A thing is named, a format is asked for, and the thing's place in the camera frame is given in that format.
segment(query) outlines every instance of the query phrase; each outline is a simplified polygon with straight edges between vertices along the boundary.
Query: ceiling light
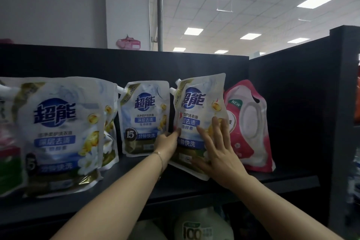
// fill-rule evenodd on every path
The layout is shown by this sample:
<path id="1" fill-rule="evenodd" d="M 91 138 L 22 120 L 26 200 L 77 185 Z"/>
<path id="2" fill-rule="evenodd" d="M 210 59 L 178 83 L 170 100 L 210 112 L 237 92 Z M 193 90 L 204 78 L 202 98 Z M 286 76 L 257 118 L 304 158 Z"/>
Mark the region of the ceiling light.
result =
<path id="1" fill-rule="evenodd" d="M 215 51 L 215 54 L 224 54 L 227 53 L 228 51 L 222 51 L 221 49 L 219 49 L 218 51 Z"/>
<path id="2" fill-rule="evenodd" d="M 186 35 L 199 35 L 204 29 L 203 28 L 187 28 L 184 34 Z"/>
<path id="3" fill-rule="evenodd" d="M 256 37 L 259 37 L 261 34 L 259 33 L 248 33 L 247 35 L 244 35 L 243 37 L 241 37 L 240 39 L 245 39 L 245 40 L 252 40 Z"/>
<path id="4" fill-rule="evenodd" d="M 307 0 L 298 5 L 297 7 L 301 8 L 308 8 L 308 9 L 314 9 L 318 6 L 321 6 L 322 4 L 325 4 L 326 2 L 329 2 L 330 0 Z"/>
<path id="5" fill-rule="evenodd" d="M 184 51 L 184 50 L 186 50 L 186 48 L 174 48 L 173 51 L 178 51 L 178 52 L 181 51 L 181 52 L 182 52 L 182 51 Z"/>
<path id="6" fill-rule="evenodd" d="M 304 42 L 306 40 L 309 40 L 309 38 L 298 38 L 298 39 L 294 39 L 294 40 L 291 40 L 289 41 L 288 43 L 294 43 L 294 44 L 297 44 L 297 43 L 301 43 L 301 42 Z"/>

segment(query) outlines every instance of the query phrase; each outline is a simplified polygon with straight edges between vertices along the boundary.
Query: chaoneng logo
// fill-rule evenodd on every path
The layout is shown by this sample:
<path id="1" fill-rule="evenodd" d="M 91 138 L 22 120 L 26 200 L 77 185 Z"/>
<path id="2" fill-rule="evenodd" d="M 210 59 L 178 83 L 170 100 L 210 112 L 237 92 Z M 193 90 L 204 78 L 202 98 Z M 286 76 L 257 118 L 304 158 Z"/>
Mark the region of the chaoneng logo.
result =
<path id="1" fill-rule="evenodd" d="M 67 119 L 76 118 L 76 103 L 68 103 L 59 98 L 47 99 L 34 111 L 34 124 L 46 127 L 58 127 Z"/>
<path id="2" fill-rule="evenodd" d="M 206 94 L 202 94 L 200 90 L 195 87 L 189 87 L 185 90 L 185 98 L 181 106 L 185 109 L 191 109 L 196 105 L 202 106 L 205 101 Z"/>
<path id="3" fill-rule="evenodd" d="M 140 111 L 149 110 L 150 106 L 155 105 L 155 96 L 152 96 L 149 93 L 143 92 L 139 94 L 137 99 L 135 100 L 135 108 Z"/>

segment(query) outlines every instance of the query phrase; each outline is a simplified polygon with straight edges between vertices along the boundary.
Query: left hand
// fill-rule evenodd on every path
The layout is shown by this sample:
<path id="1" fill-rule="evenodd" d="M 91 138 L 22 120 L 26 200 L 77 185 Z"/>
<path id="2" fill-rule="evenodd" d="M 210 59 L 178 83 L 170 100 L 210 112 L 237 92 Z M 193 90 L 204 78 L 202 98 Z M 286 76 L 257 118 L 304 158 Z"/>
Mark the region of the left hand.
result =
<path id="1" fill-rule="evenodd" d="M 172 134 L 164 133 L 158 136 L 155 140 L 155 150 L 161 154 L 165 165 L 173 156 L 178 145 L 178 136 L 181 134 L 181 128 L 176 129 Z"/>

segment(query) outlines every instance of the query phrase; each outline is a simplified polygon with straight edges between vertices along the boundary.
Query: white bottle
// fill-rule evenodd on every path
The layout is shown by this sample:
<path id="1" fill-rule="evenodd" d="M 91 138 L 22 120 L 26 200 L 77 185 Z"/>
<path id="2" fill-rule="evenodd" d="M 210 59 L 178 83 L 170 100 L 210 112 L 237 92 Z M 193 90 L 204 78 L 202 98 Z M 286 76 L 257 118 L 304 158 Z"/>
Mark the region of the white bottle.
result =
<path id="1" fill-rule="evenodd" d="M 234 233 L 213 207 L 180 215 L 175 224 L 175 240 L 234 240 Z"/>
<path id="2" fill-rule="evenodd" d="M 135 224 L 127 240 L 167 240 L 167 238 L 151 220 L 142 220 Z"/>

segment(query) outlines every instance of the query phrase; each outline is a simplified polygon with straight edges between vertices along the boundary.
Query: red product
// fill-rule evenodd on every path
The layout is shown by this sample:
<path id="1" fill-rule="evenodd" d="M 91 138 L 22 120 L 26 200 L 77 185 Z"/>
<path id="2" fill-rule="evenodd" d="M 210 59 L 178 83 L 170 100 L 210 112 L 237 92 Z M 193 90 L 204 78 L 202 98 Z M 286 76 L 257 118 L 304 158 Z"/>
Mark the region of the red product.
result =
<path id="1" fill-rule="evenodd" d="M 231 146 L 245 168 L 272 172 L 266 101 L 249 80 L 243 80 L 224 94 L 229 115 Z"/>

